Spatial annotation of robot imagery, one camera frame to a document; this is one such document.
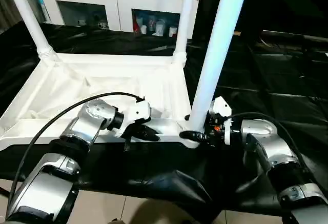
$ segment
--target black cylinder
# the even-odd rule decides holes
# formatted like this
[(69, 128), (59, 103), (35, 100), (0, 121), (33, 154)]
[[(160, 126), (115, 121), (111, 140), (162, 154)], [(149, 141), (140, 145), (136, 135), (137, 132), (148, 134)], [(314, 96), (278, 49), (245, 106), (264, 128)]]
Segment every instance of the black cylinder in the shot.
[(77, 137), (61, 137), (50, 142), (50, 152), (67, 156), (76, 161), (80, 167), (86, 159), (89, 146), (86, 141)]
[(278, 194), (288, 187), (312, 182), (309, 176), (304, 173), (300, 164), (295, 162), (280, 164), (271, 168), (268, 177)]

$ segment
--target white cabinet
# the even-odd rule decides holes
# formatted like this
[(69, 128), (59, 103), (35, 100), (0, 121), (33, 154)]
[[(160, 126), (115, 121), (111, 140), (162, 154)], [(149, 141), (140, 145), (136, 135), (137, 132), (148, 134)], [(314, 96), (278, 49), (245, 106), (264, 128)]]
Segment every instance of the white cabinet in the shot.
[[(199, 0), (193, 0), (188, 38), (192, 37)], [(44, 0), (50, 20), (59, 25), (98, 26), (133, 32), (133, 18), (154, 16), (170, 26), (178, 26), (182, 0)]]
[(116, 0), (44, 0), (44, 3), (53, 24), (107, 24), (111, 30), (120, 30)]

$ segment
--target white tray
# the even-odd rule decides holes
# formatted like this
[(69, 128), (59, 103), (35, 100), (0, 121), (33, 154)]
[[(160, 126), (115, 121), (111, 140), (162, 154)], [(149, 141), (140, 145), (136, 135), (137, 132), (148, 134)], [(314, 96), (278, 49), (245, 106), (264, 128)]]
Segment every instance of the white tray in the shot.
[[(51, 118), (86, 97), (105, 92), (128, 92), (145, 97), (152, 107), (151, 127), (171, 141), (190, 114), (182, 64), (172, 57), (58, 54), (60, 62), (41, 60), (6, 112), (0, 118), (0, 150), (28, 144)], [(103, 98), (124, 110), (135, 99), (126, 96)], [(47, 129), (38, 144), (57, 138), (79, 107)], [(101, 131), (96, 142), (122, 141)]]

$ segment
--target black plastic sheet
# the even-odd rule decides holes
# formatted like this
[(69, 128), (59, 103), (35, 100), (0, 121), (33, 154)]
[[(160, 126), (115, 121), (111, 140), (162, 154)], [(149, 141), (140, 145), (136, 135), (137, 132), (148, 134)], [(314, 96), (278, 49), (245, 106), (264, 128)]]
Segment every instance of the black plastic sheet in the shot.
[[(57, 52), (88, 54), (172, 55), (174, 39), (135, 36), (87, 27), (42, 25)], [(10, 104), (38, 63), (24, 24), (0, 35), (2, 74), (0, 113)], [(191, 102), (195, 95), (206, 44), (188, 45), (184, 69)], [(234, 37), (215, 92), (233, 113), (258, 111), (281, 121), (294, 138), (321, 187), (328, 191), (328, 58), (323, 53), (250, 48)], [(231, 147), (188, 149), (180, 143), (96, 144), (78, 184), (82, 189), (172, 201), (197, 220), (210, 222), (221, 209), (282, 215), (266, 177), (248, 188), (238, 141)], [(13, 179), (26, 146), (0, 152), (0, 177)], [(21, 179), (47, 152), (32, 149)]]

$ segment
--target glass cabinet door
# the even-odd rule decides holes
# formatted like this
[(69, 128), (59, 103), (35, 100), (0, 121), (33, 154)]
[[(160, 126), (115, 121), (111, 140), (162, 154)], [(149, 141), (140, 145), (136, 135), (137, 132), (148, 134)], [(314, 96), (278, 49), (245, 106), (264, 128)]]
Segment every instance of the glass cabinet door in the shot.
[(120, 30), (117, 0), (44, 0), (51, 22)]
[(108, 29), (104, 5), (57, 1), (64, 24), (68, 26), (92, 26)]
[[(176, 36), (182, 0), (117, 0), (117, 3), (122, 31)], [(193, 0), (188, 38), (193, 35), (197, 7), (198, 1)]]

